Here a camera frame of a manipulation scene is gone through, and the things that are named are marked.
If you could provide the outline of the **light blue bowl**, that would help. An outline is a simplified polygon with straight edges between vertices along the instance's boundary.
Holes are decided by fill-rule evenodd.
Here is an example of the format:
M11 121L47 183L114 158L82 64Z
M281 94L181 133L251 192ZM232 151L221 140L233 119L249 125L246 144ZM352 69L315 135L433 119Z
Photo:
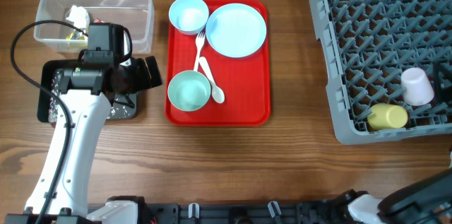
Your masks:
M170 23L184 35L197 35L209 17L209 8L204 0L176 0L169 8Z

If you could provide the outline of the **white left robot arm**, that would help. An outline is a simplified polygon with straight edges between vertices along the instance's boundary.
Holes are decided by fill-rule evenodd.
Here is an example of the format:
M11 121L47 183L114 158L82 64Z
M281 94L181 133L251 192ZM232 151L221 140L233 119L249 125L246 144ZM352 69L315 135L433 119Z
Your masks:
M155 60L132 57L127 28L114 23L92 23L84 33L87 48L77 60L64 62L55 95L12 66L59 106L58 118L40 179L22 214L10 213L6 223L156 223L142 196L113 196L88 210L88 184L100 132L116 102L162 85Z

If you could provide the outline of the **white plastic spoon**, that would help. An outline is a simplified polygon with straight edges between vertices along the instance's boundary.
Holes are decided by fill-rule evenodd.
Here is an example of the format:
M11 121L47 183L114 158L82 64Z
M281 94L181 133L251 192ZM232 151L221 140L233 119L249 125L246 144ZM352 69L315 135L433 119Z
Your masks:
M222 90L222 88L220 88L214 78L213 75L211 73L208 61L205 57L200 57L199 58L199 64L201 65L201 68L204 71L204 74L206 75L207 79L209 80L210 84L211 84L211 95L212 98L214 99L214 101L216 101L216 103L224 103L225 101L225 94Z

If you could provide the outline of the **yellow plastic cup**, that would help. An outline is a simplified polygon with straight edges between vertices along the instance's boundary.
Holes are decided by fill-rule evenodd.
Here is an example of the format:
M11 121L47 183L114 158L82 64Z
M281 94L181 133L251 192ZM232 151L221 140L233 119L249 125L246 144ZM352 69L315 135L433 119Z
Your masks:
M367 121L375 130L399 129L407 124L408 113L399 105L379 103L371 106Z

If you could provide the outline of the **light blue plate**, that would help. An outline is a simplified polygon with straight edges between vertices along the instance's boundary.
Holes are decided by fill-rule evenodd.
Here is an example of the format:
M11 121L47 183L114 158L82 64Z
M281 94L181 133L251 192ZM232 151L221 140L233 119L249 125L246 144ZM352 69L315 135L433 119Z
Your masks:
M239 3L226 4L210 15L206 37L219 54L243 58L261 48L267 37L267 26L255 8Z

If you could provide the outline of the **pink plastic cup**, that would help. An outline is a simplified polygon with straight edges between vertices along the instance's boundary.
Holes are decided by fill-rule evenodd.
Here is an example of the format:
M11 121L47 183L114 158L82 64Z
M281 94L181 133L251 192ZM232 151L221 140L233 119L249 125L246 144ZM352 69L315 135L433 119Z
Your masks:
M405 88L403 99L409 105L425 105L434 98L434 89L427 74L421 68L404 70L401 75L401 85Z

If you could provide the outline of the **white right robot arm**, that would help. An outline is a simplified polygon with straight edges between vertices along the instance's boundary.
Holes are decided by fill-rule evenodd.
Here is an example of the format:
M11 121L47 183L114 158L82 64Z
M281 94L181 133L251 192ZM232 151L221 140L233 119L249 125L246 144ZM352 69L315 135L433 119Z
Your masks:
M434 85L421 68L402 72L404 101L420 106L433 99L451 105L451 87L443 88L443 78L451 80L451 71L433 63ZM450 223L451 168L400 189L384 199L364 193L347 205L347 216L358 223Z

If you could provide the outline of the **green bowl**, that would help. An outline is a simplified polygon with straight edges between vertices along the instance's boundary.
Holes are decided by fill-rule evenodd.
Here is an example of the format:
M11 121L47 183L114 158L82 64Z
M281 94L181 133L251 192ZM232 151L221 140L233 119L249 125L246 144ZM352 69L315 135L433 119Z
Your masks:
M201 109L210 99L209 80L200 72L186 70L175 75L167 87L170 103L183 112Z

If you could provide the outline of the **yellow snack wrapper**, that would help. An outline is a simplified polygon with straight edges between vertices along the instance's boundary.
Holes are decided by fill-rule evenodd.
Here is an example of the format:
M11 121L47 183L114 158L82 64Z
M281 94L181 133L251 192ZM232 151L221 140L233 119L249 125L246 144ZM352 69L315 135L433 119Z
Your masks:
M82 40L87 41L88 40L88 29L87 28L81 28L80 30L74 30L72 33L70 33L66 40Z

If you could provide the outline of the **white tissue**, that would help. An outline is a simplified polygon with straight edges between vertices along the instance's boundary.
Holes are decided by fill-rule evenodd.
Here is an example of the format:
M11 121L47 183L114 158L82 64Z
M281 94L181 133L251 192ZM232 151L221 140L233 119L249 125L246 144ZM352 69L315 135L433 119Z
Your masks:
M87 29L90 25L90 16L82 6L72 5L66 14L66 20L73 23L76 28Z

